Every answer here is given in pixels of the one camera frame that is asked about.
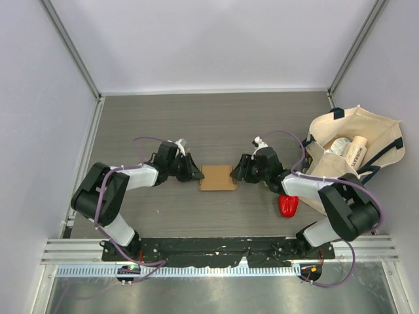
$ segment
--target white bottle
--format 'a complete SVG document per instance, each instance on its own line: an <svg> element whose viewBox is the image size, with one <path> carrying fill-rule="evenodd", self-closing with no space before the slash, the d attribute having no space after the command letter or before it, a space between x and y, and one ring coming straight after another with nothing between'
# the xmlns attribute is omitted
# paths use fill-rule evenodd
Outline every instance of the white bottle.
<svg viewBox="0 0 419 314"><path fill-rule="evenodd" d="M353 167L358 170L362 159L364 159L365 153L367 152L367 139L362 136L355 136L354 140L346 145L345 151L342 155L343 158Z"/></svg>

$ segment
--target dark wood-grain surface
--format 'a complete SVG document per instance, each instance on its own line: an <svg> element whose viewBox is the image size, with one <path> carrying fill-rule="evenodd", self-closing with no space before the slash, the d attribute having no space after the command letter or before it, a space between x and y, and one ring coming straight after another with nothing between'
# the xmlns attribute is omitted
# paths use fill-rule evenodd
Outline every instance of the dark wood-grain surface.
<svg viewBox="0 0 419 314"><path fill-rule="evenodd" d="M106 97L90 164L138 164L132 139L150 135L187 140L195 163L236 166L252 153L255 136L287 130L307 136L315 117L330 110L325 92L187 94ZM287 135L264 139L291 167L301 151ZM159 142L144 139L138 147L149 159ZM143 237L291 236L323 218L300 202L293 218L278 211L278 195L261 184L238 183L232 192L200 192L198 182L169 178L161 186L127 191L121 214ZM77 215L73 238L102 237Z"/></svg>

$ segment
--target black mounting plate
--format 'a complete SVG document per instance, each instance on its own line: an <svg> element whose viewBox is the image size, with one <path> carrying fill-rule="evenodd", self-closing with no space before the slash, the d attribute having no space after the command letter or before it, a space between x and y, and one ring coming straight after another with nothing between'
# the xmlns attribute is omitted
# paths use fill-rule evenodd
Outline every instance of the black mounting plate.
<svg viewBox="0 0 419 314"><path fill-rule="evenodd" d="M124 261L113 245L103 245L104 262ZM323 251L324 259L334 259L330 243L301 257L296 253L297 240L286 237L166 237L141 239L140 259L144 262L166 260L165 267L225 268L237 266L243 257L250 268L288 266L289 260L317 260Z"/></svg>

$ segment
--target canvas tote bag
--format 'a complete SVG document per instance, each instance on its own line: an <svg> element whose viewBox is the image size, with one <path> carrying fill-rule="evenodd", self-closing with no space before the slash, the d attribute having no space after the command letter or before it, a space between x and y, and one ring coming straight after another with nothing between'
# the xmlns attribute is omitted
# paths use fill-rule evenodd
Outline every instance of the canvas tote bag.
<svg viewBox="0 0 419 314"><path fill-rule="evenodd" d="M400 121L370 113L357 106L351 109L333 108L330 113L314 119L303 141L306 161L302 172L318 177L340 177L353 173L363 184L383 167L394 164L405 154ZM353 139L360 135L368 139L367 153L358 171L345 158L326 152L324 146L336 137ZM325 214L318 201L301 198L304 203Z"/></svg>

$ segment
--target white enclosure wall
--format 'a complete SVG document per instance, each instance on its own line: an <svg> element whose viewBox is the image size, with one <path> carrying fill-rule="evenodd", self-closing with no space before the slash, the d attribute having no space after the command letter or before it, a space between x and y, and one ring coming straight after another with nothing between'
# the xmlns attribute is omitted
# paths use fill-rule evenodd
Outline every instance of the white enclosure wall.
<svg viewBox="0 0 419 314"><path fill-rule="evenodd" d="M0 4L0 312L27 313L95 99L38 1Z"/></svg>
<svg viewBox="0 0 419 314"><path fill-rule="evenodd" d="M328 88L374 0L53 0L104 93Z"/></svg>
<svg viewBox="0 0 419 314"><path fill-rule="evenodd" d="M367 110L402 120L405 157L382 169L367 185L387 212L390 233L419 300L419 1L391 0L340 85L339 107L358 103Z"/></svg>

